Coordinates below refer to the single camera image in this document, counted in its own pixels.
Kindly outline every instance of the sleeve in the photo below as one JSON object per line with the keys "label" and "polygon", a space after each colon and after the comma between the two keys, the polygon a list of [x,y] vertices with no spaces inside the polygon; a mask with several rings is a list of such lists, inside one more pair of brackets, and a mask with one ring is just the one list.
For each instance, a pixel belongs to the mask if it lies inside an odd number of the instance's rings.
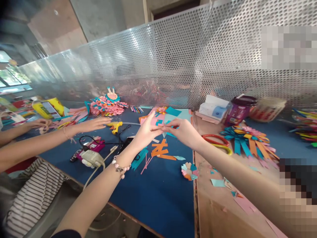
{"label": "sleeve", "polygon": [[82,238],[80,234],[75,230],[63,230],[55,235],[53,235],[51,238]]}

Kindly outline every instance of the yellow glue gun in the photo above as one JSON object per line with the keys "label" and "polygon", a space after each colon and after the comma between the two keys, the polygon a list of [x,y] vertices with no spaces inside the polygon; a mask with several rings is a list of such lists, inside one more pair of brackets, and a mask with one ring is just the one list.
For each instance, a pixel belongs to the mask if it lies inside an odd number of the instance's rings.
{"label": "yellow glue gun", "polygon": [[107,126],[111,126],[112,134],[117,134],[118,133],[118,128],[119,126],[122,126],[122,122],[111,122],[107,124]]}

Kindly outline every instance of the plastic jar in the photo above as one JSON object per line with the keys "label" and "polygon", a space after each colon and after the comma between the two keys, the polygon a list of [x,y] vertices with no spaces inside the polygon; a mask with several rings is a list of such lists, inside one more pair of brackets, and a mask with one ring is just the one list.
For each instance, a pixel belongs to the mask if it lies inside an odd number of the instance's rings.
{"label": "plastic jar", "polygon": [[250,118],[259,122],[270,122],[284,109],[286,100],[273,97],[264,97],[250,112]]}
{"label": "plastic jar", "polygon": [[236,126],[246,118],[250,110],[257,105],[258,100],[251,96],[234,97],[225,120],[225,126]]}

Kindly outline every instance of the bracelet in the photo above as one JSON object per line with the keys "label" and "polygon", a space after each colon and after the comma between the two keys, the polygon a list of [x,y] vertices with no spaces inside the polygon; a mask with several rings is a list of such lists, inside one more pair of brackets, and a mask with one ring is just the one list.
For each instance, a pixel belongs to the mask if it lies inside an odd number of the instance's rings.
{"label": "bracelet", "polygon": [[77,144],[77,142],[74,140],[73,137],[69,138],[68,135],[66,135],[65,127],[63,127],[63,133],[64,133],[64,135],[66,136],[67,139],[70,139],[70,142],[71,142],[71,143],[75,142],[75,144]]}
{"label": "bracelet", "polygon": [[127,166],[127,167],[120,167],[119,164],[117,164],[116,158],[117,158],[117,156],[115,155],[115,156],[113,157],[113,160],[112,160],[111,163],[115,166],[116,171],[121,174],[120,178],[121,178],[121,179],[124,179],[125,176],[124,176],[124,174],[122,174],[122,172],[123,172],[123,171],[125,172],[125,171],[129,170],[130,167],[131,167],[131,165],[129,165],[129,166]]}

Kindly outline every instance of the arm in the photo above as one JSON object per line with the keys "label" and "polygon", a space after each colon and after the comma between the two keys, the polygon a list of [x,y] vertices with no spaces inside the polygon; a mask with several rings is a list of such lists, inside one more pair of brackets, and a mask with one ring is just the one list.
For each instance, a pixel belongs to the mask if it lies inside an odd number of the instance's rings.
{"label": "arm", "polygon": [[289,238],[304,237],[307,230],[313,229],[312,209],[307,209],[306,204],[296,203],[296,199],[289,194],[288,197],[283,196],[278,184],[206,142],[187,120],[175,119],[162,130],[172,133],[182,143],[197,151]]}
{"label": "arm", "polygon": [[[151,114],[140,127],[132,142],[117,156],[120,167],[131,164],[134,157],[146,147],[152,139],[163,133],[160,127],[151,126]],[[120,173],[110,164],[91,184],[80,194],[73,205],[69,208],[63,220],[53,233],[62,230],[75,230],[85,237],[86,232],[99,212],[107,204],[111,194],[120,181]]]}
{"label": "arm", "polygon": [[18,136],[21,136],[27,133],[29,130],[38,127],[47,127],[52,123],[51,120],[39,119],[33,122],[28,122],[23,125],[11,128],[6,131],[0,132],[0,147],[10,143]]}
{"label": "arm", "polygon": [[97,118],[77,125],[65,127],[65,132],[63,129],[60,129],[4,146],[0,149],[0,172],[3,172],[28,158],[50,150],[80,132],[102,129],[106,127],[104,124],[107,124],[110,121],[111,119],[106,117]]}

